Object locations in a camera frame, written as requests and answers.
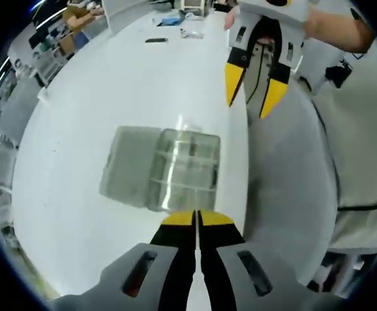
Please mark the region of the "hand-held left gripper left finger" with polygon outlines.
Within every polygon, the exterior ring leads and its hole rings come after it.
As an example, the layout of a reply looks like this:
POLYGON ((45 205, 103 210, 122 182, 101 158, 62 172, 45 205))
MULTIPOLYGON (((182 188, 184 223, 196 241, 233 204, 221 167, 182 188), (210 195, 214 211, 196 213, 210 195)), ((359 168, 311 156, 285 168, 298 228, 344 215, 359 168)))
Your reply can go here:
POLYGON ((195 212, 169 214, 150 243, 139 243, 102 270, 80 295, 51 301, 51 310, 185 310, 196 269, 195 212))

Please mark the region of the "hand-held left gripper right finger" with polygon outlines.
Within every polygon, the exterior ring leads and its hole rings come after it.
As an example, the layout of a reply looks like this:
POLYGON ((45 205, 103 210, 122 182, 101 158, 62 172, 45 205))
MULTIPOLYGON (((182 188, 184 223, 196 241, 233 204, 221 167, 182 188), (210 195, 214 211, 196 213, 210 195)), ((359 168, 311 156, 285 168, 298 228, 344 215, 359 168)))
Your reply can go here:
POLYGON ((212 310, 306 310, 310 291, 278 256, 246 242, 224 214, 199 211, 198 220, 212 310))

